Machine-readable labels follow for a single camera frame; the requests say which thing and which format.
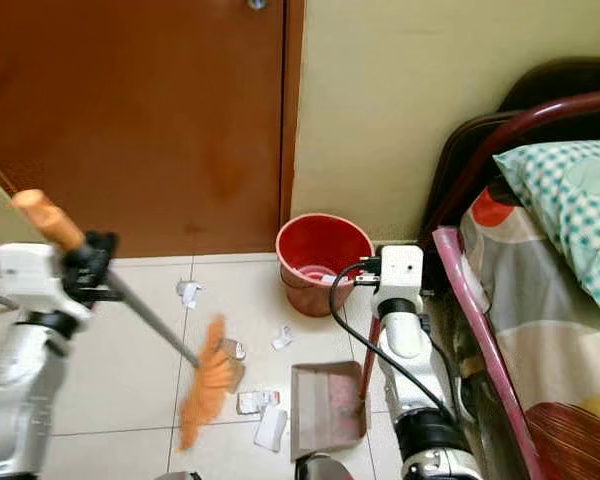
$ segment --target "headboard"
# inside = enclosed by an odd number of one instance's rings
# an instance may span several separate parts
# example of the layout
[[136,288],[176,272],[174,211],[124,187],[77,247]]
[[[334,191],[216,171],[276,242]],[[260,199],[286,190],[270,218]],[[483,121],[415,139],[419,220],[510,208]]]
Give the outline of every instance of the headboard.
[[428,287],[446,284],[431,233],[439,225],[457,225],[499,174],[492,155],[530,143],[600,139],[600,59],[557,60],[533,69],[514,85],[503,108],[465,122],[445,143],[418,237]]

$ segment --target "brown door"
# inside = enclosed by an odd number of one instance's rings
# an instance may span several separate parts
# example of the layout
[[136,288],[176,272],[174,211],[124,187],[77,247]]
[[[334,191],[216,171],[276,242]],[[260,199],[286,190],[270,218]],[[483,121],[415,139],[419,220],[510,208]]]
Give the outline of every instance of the brown door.
[[266,251],[283,0],[0,0],[0,175],[123,256]]

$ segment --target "pink bed rail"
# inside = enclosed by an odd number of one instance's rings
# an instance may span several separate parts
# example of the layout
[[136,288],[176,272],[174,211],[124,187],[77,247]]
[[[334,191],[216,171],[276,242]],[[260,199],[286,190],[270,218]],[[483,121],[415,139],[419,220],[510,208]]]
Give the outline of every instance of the pink bed rail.
[[509,380],[509,375],[500,356],[498,345],[491,335],[487,319],[477,307],[469,285],[462,273],[460,263],[462,251],[458,235],[457,228],[441,227],[433,232],[433,240],[451,283],[453,293],[458,299],[471,330],[478,340],[486,363],[487,373],[491,377],[505,412],[509,417],[529,475],[532,480],[544,480],[545,475],[540,466],[535,446],[531,440],[524,413]]

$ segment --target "checkered pillow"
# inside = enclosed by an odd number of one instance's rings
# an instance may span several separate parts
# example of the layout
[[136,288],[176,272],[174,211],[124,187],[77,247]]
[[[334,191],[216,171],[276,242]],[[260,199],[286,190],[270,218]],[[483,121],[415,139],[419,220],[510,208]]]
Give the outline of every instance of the checkered pillow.
[[525,145],[494,159],[600,306],[600,141]]

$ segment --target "door frame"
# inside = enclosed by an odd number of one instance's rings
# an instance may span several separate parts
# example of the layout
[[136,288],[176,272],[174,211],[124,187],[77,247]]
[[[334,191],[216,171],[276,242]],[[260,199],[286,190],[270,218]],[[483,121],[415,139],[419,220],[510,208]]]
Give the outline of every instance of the door frame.
[[[302,43],[306,0],[284,1],[282,52],[282,104],[280,125],[280,178],[278,192],[278,227],[291,218],[298,99],[302,66]],[[0,186],[9,194],[16,186],[0,170]]]

